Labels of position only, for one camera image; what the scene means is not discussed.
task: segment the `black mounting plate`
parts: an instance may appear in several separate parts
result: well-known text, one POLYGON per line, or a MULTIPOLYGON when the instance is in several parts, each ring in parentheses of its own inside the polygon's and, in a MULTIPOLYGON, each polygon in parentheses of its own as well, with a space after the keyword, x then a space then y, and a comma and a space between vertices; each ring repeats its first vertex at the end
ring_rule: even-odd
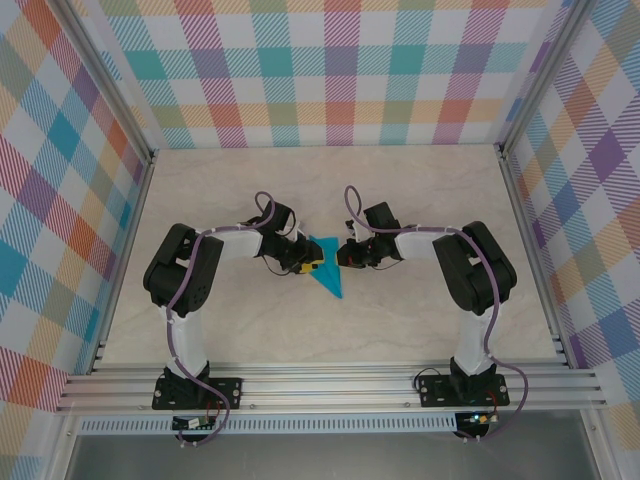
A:
MULTIPOLYGON (((165 382, 167 381, 165 376, 158 378, 156 382, 156 391, 163 392, 166 388, 165 382)), ((238 410, 240 408, 240 400, 242 399, 242 379, 236 377, 224 377, 214 378, 210 377, 207 383, 222 393, 229 400, 229 406, 231 410, 238 410)), ((205 395, 195 405, 179 405, 178 402, 169 401, 166 395, 153 398, 153 410, 207 410, 211 411, 214 415, 218 410, 218 406, 224 411, 225 406, 221 399, 216 395, 205 391, 205 395)))
POLYGON ((486 390, 471 397, 468 402, 462 402, 458 398, 451 385, 449 375, 420 375, 416 386, 420 392, 420 405, 425 408, 493 407, 493 399, 487 391, 495 395, 498 407, 506 407, 510 403, 504 375, 494 375, 486 390))

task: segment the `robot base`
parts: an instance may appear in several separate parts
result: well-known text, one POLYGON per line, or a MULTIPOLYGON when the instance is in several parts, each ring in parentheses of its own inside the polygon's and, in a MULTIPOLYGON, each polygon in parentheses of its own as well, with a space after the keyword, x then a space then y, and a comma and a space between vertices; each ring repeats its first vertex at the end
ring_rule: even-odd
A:
POLYGON ((504 407, 509 405, 509 392, 504 376, 495 374, 484 389, 462 401, 449 375, 420 375, 418 391, 422 407, 504 407))
MULTIPOLYGON (((241 378, 209 378, 209 364, 198 375, 198 380, 212 386, 229 400, 231 410, 240 408, 241 378)), ((165 367, 156 382, 151 404, 153 410, 213 410, 224 409, 224 403, 213 393, 199 387, 188 378, 182 378, 165 367)))

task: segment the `metal rail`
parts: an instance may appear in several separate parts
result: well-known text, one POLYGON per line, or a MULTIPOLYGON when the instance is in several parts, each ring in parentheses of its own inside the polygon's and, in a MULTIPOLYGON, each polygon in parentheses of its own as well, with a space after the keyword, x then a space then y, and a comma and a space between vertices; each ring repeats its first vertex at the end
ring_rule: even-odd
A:
POLYGON ((146 163, 151 163, 153 149, 145 139, 138 122, 127 106, 127 102, 122 97, 115 80, 109 73, 100 52, 93 44, 75 9, 69 4, 69 0, 48 0, 48 4, 60 22, 64 33, 80 55, 82 64, 91 74, 98 90, 111 107, 111 111, 127 135, 131 146, 140 158, 143 158, 146 163))
POLYGON ((569 54, 569 50, 571 50, 576 38, 578 38, 582 26, 597 4, 597 0, 574 1, 560 29, 558 38, 556 38, 556 41, 551 47, 551 51, 543 60, 535 82, 506 135, 502 144, 502 150, 505 152, 505 156, 508 157, 513 152, 514 147, 529 126, 529 122, 531 122, 540 102, 547 93, 547 89, 555 80, 560 68, 562 68, 565 58, 569 54))
MULTIPOLYGON (((591 370, 572 370, 554 337, 554 358, 516 362, 530 380, 528 410, 593 409, 606 405, 591 370)), ((212 376, 244 379, 242 405, 236 415, 309 413, 425 412, 412 380, 426 366, 448 372, 448 362, 350 364, 212 364, 212 376)), ((58 404, 67 415, 158 414, 151 409, 155 382, 163 365, 102 364, 91 375, 69 377, 58 404)), ((523 382, 510 370, 505 375, 513 410, 522 398, 523 382)), ((430 412, 471 411, 466 407, 428 409, 430 412)))
MULTIPOLYGON (((518 230, 520 231, 520 238, 522 239, 522 244, 524 245, 527 259, 531 266, 531 273, 533 274, 536 289, 538 290, 538 297, 540 298, 542 310, 547 318, 547 324, 549 325, 549 329, 552 334, 559 335, 560 338, 568 339, 569 334, 565 331, 564 325, 560 321, 558 306, 553 299, 551 286, 545 276, 542 259, 540 258, 540 253, 535 243, 535 235, 533 234, 532 227, 527 220, 523 202, 516 187, 516 179, 513 176, 511 165, 498 147, 496 147, 496 156, 498 158, 498 165, 500 166, 500 172, 502 173, 507 193, 509 194, 509 200, 511 201, 511 207, 516 218, 518 230)), ((569 366, 577 368, 578 362, 575 358, 574 352, 571 350, 570 344, 565 350, 565 355, 569 366)))
MULTIPOLYGON (((78 435, 175 435, 172 415, 106 415, 81 417, 78 435)), ((225 434, 410 433, 454 432, 453 413, 267 414, 232 415, 225 434)))
POLYGON ((142 173, 142 180, 140 183, 140 193, 138 194, 138 200, 131 216, 131 223, 129 224, 129 230, 124 240, 124 246, 122 247, 122 253, 118 258, 116 265, 115 275, 113 277, 113 287, 109 293, 109 298, 104 310, 104 315, 100 321, 99 333, 91 342, 91 351, 95 352, 94 357, 88 357, 84 363, 82 371, 90 372, 93 368, 93 364, 97 358, 102 358, 102 352, 104 351, 104 345, 109 331, 111 330, 111 324, 113 323, 113 316, 116 313, 116 306, 118 304, 118 298, 120 297, 120 290, 124 282, 124 276, 127 271, 127 265, 129 265, 129 258, 131 257, 131 251, 133 250, 133 243, 138 232, 138 226, 140 225, 140 219, 142 218, 142 211, 144 204, 149 193, 149 187, 151 186, 151 179, 155 170, 155 163, 147 164, 144 166, 142 173))

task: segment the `colorful plaid fabric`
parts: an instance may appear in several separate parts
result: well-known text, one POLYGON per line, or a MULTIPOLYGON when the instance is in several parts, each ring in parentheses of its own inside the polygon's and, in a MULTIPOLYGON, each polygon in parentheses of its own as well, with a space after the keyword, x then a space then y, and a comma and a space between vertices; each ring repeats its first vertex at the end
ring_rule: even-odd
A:
POLYGON ((527 76, 525 77, 520 90, 518 91, 518 96, 516 97, 513 105, 511 106, 511 110, 509 110, 509 114, 507 115, 507 119, 502 126, 502 130, 500 130, 500 135, 498 135, 498 142, 502 143, 513 125, 513 120, 520 111, 520 107, 522 106, 522 102, 527 95, 529 95, 529 91, 531 91, 531 87, 535 83, 538 72, 540 71, 540 67, 542 66, 542 62, 547 58, 547 55, 551 51, 551 45, 556 40, 558 33, 562 29, 565 20, 567 19, 567 14, 569 13, 569 9, 571 5, 573 5, 574 0, 562 0, 562 6, 558 10, 556 17, 553 19, 553 24, 551 28, 547 32, 547 35, 544 38, 544 42, 542 42, 542 46, 540 50, 538 50, 538 54, 536 55, 535 60, 531 64, 531 68, 529 72, 527 72, 527 76))
POLYGON ((86 360, 142 162, 45 0, 0 3, 0 478, 35 478, 86 360))
POLYGON ((601 0, 512 157, 573 350, 638 467, 639 92, 640 1, 601 0))
POLYGON ((83 0, 71 0, 71 2, 76 12, 80 16, 80 19, 83 22, 86 31, 89 33, 89 36, 91 37, 91 40, 93 41, 94 46, 100 53, 107 70, 109 71, 109 73, 111 74, 111 77, 113 78, 114 82, 118 86, 118 89, 122 94, 123 100, 127 103, 129 108, 131 109, 131 113, 133 114, 134 118, 138 122, 138 125, 149 147, 153 150, 158 149, 159 148, 158 144, 153 138, 153 135, 151 134, 151 131, 149 130, 149 127, 147 125, 147 122, 144 116, 142 115, 142 113, 140 112, 140 108, 138 107, 138 105, 136 105, 135 101, 133 100, 131 91, 127 87, 127 84, 125 83, 125 81, 122 79, 122 74, 120 73, 120 70, 116 66, 111 53, 109 52, 109 50, 107 50, 107 47, 104 45, 104 42, 102 41, 102 38, 100 37, 100 35, 98 35, 95 23, 89 17, 89 14, 83 3, 83 0))
MULTIPOLYGON (((86 15, 82 1, 75 3, 86 15)), ((104 46, 95 18, 85 17, 88 30, 119 77, 112 50, 124 53, 152 118, 119 80, 123 94, 170 148, 493 143, 515 73, 530 70, 521 60, 538 20, 549 5, 559 7, 548 0, 99 4, 117 45, 104 46)))

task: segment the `red wire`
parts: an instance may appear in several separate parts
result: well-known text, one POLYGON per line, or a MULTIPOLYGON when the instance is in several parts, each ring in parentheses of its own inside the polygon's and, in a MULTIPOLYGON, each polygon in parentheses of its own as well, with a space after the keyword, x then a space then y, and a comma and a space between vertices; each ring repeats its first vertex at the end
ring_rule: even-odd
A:
POLYGON ((493 400, 493 413, 495 414, 498 411, 498 400, 496 399, 495 394, 491 390, 487 390, 487 393, 493 400))
MULTIPOLYGON (((218 411, 216 412, 216 419, 218 418, 218 416, 220 415, 220 402, 216 402, 216 405, 218 406, 218 411)), ((205 421, 207 423, 209 423, 209 410, 211 409, 211 400, 209 400, 209 402, 207 403, 207 413, 205 415, 205 421)))

